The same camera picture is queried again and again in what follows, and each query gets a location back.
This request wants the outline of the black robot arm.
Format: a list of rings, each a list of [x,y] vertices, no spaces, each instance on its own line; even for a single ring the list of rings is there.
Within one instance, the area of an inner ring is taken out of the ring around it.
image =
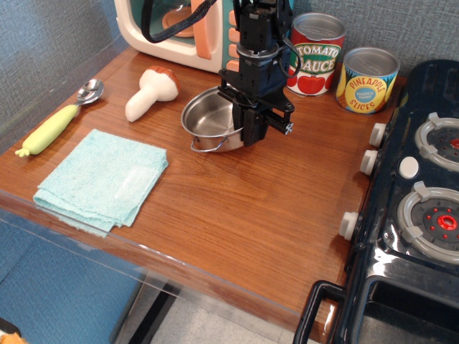
[[[222,69],[219,95],[232,103],[235,130],[245,146],[266,136],[269,127],[282,134],[293,129],[294,105],[284,94],[290,55],[296,53],[288,38],[293,10],[288,1],[234,1],[236,30],[240,34],[236,71]]]

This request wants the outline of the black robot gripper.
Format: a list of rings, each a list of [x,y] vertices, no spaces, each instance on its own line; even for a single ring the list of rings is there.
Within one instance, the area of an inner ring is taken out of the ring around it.
[[[280,49],[261,58],[241,56],[237,72],[219,72],[218,94],[233,103],[233,126],[243,128],[244,146],[263,140],[269,127],[284,135],[292,131],[295,108],[283,92],[289,66],[290,50]]]

